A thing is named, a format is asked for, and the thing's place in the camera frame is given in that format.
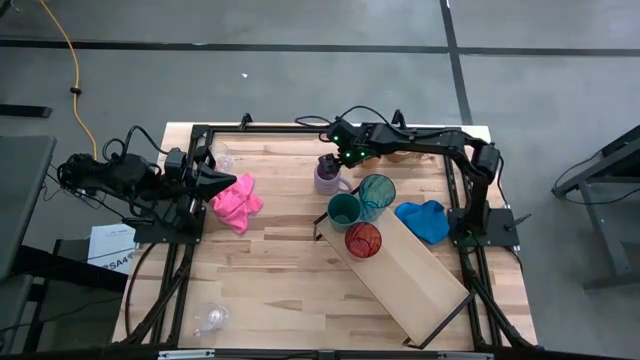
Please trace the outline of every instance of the black table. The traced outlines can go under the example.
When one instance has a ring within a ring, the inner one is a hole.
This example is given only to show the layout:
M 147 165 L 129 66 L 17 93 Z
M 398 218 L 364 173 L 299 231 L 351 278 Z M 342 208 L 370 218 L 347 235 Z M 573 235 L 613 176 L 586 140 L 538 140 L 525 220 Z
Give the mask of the black table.
M 38 303 L 38 319 L 48 280 L 118 293 L 126 284 L 126 275 L 22 244 L 55 144 L 51 136 L 0 137 L 0 329 L 19 324 L 27 301 Z M 45 283 L 33 283 L 34 277 Z M 29 329 L 26 351 L 37 347 L 42 323 L 36 324 Z M 0 353 L 9 351 L 14 337 L 14 329 L 0 333 Z
M 51 136 L 0 138 L 0 279 L 11 272 L 55 144 Z
M 552 192 L 560 199 L 574 190 L 580 192 L 593 230 L 606 246 L 609 255 L 613 275 L 589 281 L 583 284 L 584 289 L 639 284 L 640 271 L 632 266 L 627 253 L 627 246 L 640 245 L 636 230 L 629 228 L 637 223 L 638 198 L 625 199 L 616 205 L 598 204 L 603 200 L 597 194 L 608 187 L 614 193 L 608 199 L 615 199 L 619 193 L 617 188 L 627 186 L 626 192 L 629 184 L 635 184 L 634 192 L 637 191 L 640 184 L 640 126 L 603 147 L 594 158 L 597 155 L 600 155 L 597 162 L 553 188 Z

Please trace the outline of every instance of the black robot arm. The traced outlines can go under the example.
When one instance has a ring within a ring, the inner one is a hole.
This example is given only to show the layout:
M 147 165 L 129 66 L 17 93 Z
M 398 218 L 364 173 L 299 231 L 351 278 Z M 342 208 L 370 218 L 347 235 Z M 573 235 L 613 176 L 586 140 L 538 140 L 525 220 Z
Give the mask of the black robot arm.
M 485 235 L 489 217 L 487 192 L 500 162 L 500 151 L 493 144 L 474 138 L 458 128 L 403 129 L 385 123 L 364 123 L 359 127 L 338 117 L 326 128 L 327 138 L 338 145 L 337 158 L 325 155 L 322 166 L 336 172 L 340 166 L 353 168 L 364 160 L 395 151 L 440 154 L 451 157 L 463 175 L 471 180 L 471 199 L 456 232 Z M 465 147 L 473 148 L 471 159 Z
M 123 222 L 136 229 L 136 242 L 195 244 L 204 226 L 206 210 L 201 203 L 232 185 L 236 177 L 215 171 L 215 159 L 205 146 L 193 156 L 179 148 L 163 153 L 167 155 L 163 168 L 127 153 L 125 146 L 106 162 L 74 154 L 58 167 L 58 181 L 72 192 L 104 192 L 128 203 L 132 217 Z

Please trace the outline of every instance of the wooden table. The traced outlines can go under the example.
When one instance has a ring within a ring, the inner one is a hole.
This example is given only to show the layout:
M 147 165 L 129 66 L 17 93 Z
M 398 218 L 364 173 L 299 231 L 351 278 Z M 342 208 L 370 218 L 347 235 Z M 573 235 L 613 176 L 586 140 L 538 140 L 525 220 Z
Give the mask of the wooden table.
M 192 125 L 168 123 L 162 148 L 187 149 Z M 489 140 L 487 127 L 463 130 Z M 401 343 L 407 335 L 358 277 L 326 241 L 312 241 L 312 222 L 326 210 L 328 200 L 314 191 L 313 169 L 318 156 L 335 152 L 335 145 L 306 134 L 216 134 L 215 141 L 231 150 L 235 163 L 230 173 L 254 176 L 254 194 L 264 200 L 264 206 L 250 219 L 244 235 L 236 235 L 211 212 L 207 214 L 191 270 L 180 347 L 406 349 Z M 383 159 L 375 170 L 342 170 L 354 185 L 372 172 L 394 181 L 397 197 L 393 206 L 426 200 L 450 206 L 442 156 L 427 155 L 399 164 Z M 502 205 L 495 183 L 489 201 L 492 207 Z M 448 241 L 429 249 L 461 280 L 458 253 Z M 158 296 L 166 252 L 166 245 L 156 246 L 141 266 L 131 297 L 132 326 L 142 320 Z M 502 248 L 486 248 L 486 255 L 495 300 L 520 333 L 536 343 L 517 261 Z M 222 330 L 195 337 L 194 317 L 207 302 L 225 306 L 229 320 Z M 114 341 L 124 338 L 123 309 L 121 306 Z M 173 302 L 167 309 L 165 334 Z M 489 341 L 486 310 L 480 305 L 478 311 Z M 465 309 L 427 349 L 470 350 L 470 334 Z

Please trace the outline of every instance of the green cup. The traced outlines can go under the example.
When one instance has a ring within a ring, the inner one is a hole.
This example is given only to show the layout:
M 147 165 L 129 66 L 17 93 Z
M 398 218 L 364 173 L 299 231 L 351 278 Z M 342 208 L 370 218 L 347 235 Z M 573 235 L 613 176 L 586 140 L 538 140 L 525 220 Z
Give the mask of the green cup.
M 351 194 L 337 194 L 329 200 L 327 215 L 335 231 L 346 232 L 351 225 L 358 222 L 360 200 Z

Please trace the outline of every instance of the gray floor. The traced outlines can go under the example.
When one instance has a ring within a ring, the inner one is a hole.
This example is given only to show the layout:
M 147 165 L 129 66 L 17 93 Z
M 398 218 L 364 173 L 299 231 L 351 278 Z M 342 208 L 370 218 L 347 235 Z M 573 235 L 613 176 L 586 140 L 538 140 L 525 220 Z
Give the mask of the gray floor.
M 275 44 L 446 45 L 437 0 L 50 0 L 75 39 Z M 38 4 L 16 0 L 0 35 L 59 38 Z M 450 0 L 461 46 L 640 46 L 636 1 Z M 2 118 L 0 134 L 53 134 L 54 163 L 90 144 L 73 119 L 66 50 L 0 49 L 0 99 L 54 108 L 47 121 Z M 81 114 L 99 144 L 132 124 L 160 138 L 168 121 L 332 116 L 354 104 L 410 122 L 460 124 L 448 55 L 79 51 Z M 474 124 L 489 125 L 506 159 L 504 187 L 519 227 L 539 343 L 549 349 L 640 357 L 640 287 L 594 294 L 609 274 L 579 205 L 549 189 L 569 165 L 637 125 L 640 58 L 463 56 Z M 364 114 L 354 120 L 368 120 Z M 133 151 L 155 158 L 137 141 Z M 630 197 L 637 202 L 640 197 Z M 50 250 L 113 223 L 75 199 L 40 202 L 27 243 Z

